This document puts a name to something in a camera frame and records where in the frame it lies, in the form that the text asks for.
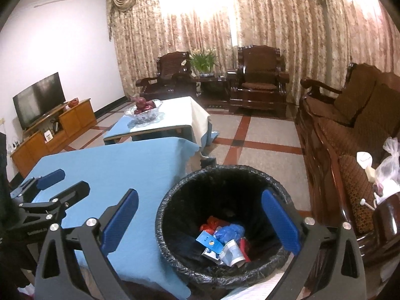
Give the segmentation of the dark red fruit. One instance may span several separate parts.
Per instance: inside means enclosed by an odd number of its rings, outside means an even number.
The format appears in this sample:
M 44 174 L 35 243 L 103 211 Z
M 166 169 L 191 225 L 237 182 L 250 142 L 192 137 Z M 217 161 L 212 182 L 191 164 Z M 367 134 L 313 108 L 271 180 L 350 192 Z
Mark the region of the dark red fruit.
M 135 115 L 139 115 L 146 111 L 156 109 L 156 104 L 154 103 L 154 101 L 147 101 L 144 97 L 135 97 L 133 101 L 135 102 L 136 107 L 135 111 L 133 111 Z

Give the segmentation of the clear plastic bag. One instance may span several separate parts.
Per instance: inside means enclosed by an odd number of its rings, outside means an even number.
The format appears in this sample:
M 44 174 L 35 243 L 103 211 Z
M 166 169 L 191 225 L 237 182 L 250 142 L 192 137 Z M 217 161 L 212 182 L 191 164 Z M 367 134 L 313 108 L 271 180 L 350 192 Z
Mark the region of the clear plastic bag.
M 388 197 L 399 192 L 399 141 L 389 137 L 383 144 L 388 156 L 375 170 L 373 195 L 375 203 L 379 205 Z

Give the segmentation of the red teapot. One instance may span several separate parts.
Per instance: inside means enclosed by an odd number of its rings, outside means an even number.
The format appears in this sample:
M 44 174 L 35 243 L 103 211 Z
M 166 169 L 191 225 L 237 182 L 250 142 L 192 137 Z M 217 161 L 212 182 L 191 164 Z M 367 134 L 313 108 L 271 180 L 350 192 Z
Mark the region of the red teapot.
M 68 102 L 68 107 L 71 109 L 79 104 L 79 99 L 76 97 Z

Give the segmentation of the blue plastic bag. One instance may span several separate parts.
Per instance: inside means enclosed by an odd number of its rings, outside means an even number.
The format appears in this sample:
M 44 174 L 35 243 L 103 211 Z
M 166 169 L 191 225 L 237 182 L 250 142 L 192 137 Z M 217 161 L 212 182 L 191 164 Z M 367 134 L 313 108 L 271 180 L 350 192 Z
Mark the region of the blue plastic bag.
M 244 227 L 234 223 L 219 228 L 213 234 L 213 236 L 223 245 L 230 241 L 235 241 L 237 244 L 239 244 L 244 235 Z

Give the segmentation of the black trash bin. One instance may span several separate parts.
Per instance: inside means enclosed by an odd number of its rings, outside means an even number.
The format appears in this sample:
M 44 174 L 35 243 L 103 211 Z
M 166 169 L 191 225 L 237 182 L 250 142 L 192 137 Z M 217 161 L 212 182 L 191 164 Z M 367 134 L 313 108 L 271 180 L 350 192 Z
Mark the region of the black trash bin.
M 161 255 L 185 282 L 211 291 L 249 287 L 267 278 L 288 260 L 262 206 L 270 190 L 294 207 L 286 189 L 273 177 L 245 165 L 215 165 L 181 179 L 157 210 L 155 236 Z M 201 232 L 232 227 L 234 239 L 244 239 L 249 261 L 241 267 L 217 264 L 203 256 Z

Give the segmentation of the dark side table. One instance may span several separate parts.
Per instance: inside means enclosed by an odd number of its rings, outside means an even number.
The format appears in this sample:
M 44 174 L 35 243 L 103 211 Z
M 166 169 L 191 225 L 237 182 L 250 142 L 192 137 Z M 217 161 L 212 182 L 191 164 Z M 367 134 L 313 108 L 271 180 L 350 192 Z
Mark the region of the dark side table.
M 216 106 L 229 103 L 229 82 L 225 76 L 202 74 L 195 81 L 200 84 L 199 98 L 203 103 Z

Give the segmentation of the blue tablecloth far table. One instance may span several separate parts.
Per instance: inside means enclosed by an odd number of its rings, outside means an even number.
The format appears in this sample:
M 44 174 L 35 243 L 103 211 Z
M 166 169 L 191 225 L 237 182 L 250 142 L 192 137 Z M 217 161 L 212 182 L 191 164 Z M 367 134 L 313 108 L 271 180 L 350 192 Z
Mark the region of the blue tablecloth far table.
M 210 114 L 192 97 L 177 97 L 161 100 L 159 117 L 147 124 L 133 125 L 123 115 L 108 131 L 103 141 L 116 144 L 123 138 L 132 141 L 177 137 L 193 142 L 204 149 L 210 146 L 219 133 L 213 130 Z

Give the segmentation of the orange plastic wrapper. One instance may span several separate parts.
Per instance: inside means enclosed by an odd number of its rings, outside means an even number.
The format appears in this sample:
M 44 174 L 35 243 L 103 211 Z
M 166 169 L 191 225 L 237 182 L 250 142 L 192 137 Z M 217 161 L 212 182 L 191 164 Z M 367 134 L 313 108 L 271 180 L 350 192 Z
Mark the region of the orange plastic wrapper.
M 213 235 L 214 232 L 217 230 L 218 227 L 225 227 L 225 226 L 229 226 L 230 223 L 221 219 L 218 219 L 214 216 L 210 216 L 207 219 L 207 223 L 203 224 L 200 228 L 199 231 L 206 231 L 208 234 Z

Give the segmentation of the dark wooden sofa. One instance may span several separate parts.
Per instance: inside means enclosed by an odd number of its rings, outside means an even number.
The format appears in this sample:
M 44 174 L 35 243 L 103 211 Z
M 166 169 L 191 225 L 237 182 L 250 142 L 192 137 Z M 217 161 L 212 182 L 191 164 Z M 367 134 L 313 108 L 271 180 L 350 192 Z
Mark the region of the dark wooden sofa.
M 388 224 L 360 204 L 372 203 L 374 188 L 356 160 L 368 152 L 377 167 L 389 153 L 387 138 L 399 137 L 399 76 L 373 65 L 351 63 L 344 87 L 334 89 L 303 78 L 295 124 L 305 151 L 311 211 L 316 220 L 336 227 L 349 222 L 365 266 L 399 254 L 399 233 L 383 236 Z

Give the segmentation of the blue white small box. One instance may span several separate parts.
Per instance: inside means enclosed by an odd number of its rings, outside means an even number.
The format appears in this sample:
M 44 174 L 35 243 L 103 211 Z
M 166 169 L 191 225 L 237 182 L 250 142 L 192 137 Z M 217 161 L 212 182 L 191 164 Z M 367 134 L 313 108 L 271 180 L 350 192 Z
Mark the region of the blue white small box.
M 196 238 L 196 241 L 205 247 L 202 255 L 215 263 L 220 261 L 219 255 L 223 251 L 224 245 L 218 241 L 213 235 L 206 231 L 202 231 Z

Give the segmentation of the red paper cup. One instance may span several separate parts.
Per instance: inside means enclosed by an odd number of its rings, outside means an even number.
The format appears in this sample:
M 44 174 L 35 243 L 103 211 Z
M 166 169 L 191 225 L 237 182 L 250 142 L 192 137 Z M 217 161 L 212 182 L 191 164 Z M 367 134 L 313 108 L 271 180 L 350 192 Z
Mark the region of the red paper cup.
M 241 240 L 239 241 L 239 248 L 243 254 L 243 257 L 245 258 L 245 262 L 246 263 L 251 262 L 251 259 L 248 256 L 248 252 L 250 250 L 250 243 L 245 237 L 241 238 Z

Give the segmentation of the blue tablecloth near table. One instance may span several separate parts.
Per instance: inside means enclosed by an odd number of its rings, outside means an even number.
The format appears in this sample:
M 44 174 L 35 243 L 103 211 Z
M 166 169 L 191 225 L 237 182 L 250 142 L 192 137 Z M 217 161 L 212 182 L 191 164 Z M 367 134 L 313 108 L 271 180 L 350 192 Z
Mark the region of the blue tablecloth near table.
M 187 139 L 164 137 L 45 156 L 30 172 L 31 177 L 56 169 L 66 176 L 39 192 L 34 201 L 47 202 L 77 182 L 87 182 L 89 195 L 68 209 L 62 220 L 63 228 L 71 228 L 88 218 L 99 218 L 133 188 L 138 192 L 138 210 L 108 260 L 122 280 L 160 287 L 177 299 L 187 299 L 190 289 L 159 250 L 155 218 L 164 196 L 186 176 L 187 162 L 198 151 L 199 146 Z

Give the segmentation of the green potted plant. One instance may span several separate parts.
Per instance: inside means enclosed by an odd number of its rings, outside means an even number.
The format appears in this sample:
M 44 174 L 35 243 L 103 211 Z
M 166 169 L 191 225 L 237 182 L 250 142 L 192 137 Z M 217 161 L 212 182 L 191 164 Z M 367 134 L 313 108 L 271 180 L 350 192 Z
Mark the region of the green potted plant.
M 190 52 L 190 63 L 200 77 L 212 77 L 217 66 L 217 55 L 214 49 L 194 49 Z

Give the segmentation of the blue tablecloth table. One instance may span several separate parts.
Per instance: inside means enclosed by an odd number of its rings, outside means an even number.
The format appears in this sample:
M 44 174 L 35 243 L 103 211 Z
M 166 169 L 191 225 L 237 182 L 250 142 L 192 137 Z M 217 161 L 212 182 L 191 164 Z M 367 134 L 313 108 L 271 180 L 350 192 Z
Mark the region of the blue tablecloth table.
M 161 100 L 159 117 L 147 124 L 133 125 L 123 115 L 108 131 L 103 141 L 116 144 L 123 138 L 132 141 L 177 137 L 193 142 L 204 149 L 210 146 L 219 133 L 213 130 L 210 114 L 192 97 L 177 97 Z
M 190 289 L 159 250 L 155 218 L 164 196 L 186 176 L 187 162 L 198 151 L 199 146 L 187 139 L 164 137 L 45 156 L 30 172 L 31 177 L 56 169 L 66 176 L 39 192 L 34 201 L 47 202 L 77 182 L 87 182 L 89 195 L 68 209 L 62 220 L 63 228 L 71 228 L 88 218 L 99 218 L 133 188 L 138 192 L 138 210 L 108 260 L 122 280 L 160 287 L 177 299 L 187 299 Z

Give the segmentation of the wooden TV cabinet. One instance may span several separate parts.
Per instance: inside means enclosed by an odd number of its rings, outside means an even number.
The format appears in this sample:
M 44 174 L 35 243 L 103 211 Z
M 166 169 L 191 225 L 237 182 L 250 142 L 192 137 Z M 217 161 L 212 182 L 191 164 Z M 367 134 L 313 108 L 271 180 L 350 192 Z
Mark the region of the wooden TV cabinet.
M 95 125 L 90 99 L 71 108 L 62 104 L 24 132 L 23 141 L 11 152 L 13 164 L 25 178 L 41 158 L 59 153 Z

